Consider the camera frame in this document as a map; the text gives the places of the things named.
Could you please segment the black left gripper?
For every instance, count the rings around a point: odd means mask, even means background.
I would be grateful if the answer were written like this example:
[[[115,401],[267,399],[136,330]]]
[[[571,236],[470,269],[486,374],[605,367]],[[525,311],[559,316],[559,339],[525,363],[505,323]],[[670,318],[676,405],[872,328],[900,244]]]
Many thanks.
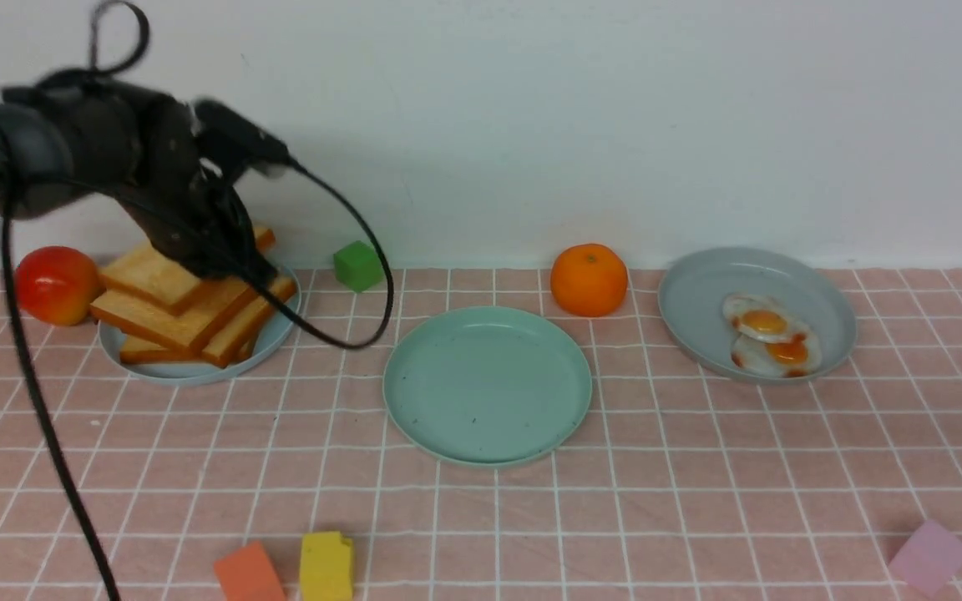
[[[75,178],[106,190],[165,258],[203,279],[272,282],[252,219],[195,144],[192,104],[104,73],[58,71],[35,84],[38,109],[84,142],[107,178],[89,174],[73,149]]]

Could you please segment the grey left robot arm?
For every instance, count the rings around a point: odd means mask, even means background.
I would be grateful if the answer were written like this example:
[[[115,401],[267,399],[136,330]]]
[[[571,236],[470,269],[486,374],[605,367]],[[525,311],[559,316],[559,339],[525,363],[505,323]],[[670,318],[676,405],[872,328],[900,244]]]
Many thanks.
[[[201,279],[246,274],[270,284],[276,269],[257,249],[235,192],[256,127],[206,103],[191,107],[81,68],[10,85],[0,99],[0,214],[35,220],[89,194],[107,195],[150,246]]]

